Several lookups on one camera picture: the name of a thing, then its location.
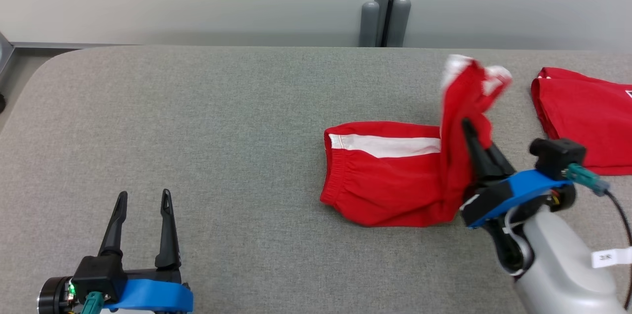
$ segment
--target red garment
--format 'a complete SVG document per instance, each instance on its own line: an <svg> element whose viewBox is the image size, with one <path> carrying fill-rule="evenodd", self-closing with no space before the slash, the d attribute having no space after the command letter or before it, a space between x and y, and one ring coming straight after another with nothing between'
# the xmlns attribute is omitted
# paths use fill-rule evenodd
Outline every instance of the red garment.
<svg viewBox="0 0 632 314"><path fill-rule="evenodd" d="M531 96L549 138L587 148L586 168L600 175L632 174L632 84L544 67L531 83Z"/></svg>
<svg viewBox="0 0 632 314"><path fill-rule="evenodd" d="M440 129L386 121L327 129L320 200L365 226L451 221L473 174L461 121L470 118L481 143L490 146L491 125L483 112L510 80L502 67L483 69L471 58L452 55L442 84Z"/></svg>

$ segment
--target white label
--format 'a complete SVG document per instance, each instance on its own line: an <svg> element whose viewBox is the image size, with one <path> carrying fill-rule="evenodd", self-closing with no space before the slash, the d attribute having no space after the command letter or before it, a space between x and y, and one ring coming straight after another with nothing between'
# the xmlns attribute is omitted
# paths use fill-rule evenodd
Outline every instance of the white label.
<svg viewBox="0 0 632 314"><path fill-rule="evenodd" d="M593 269L632 264L632 247L593 252Z"/></svg>

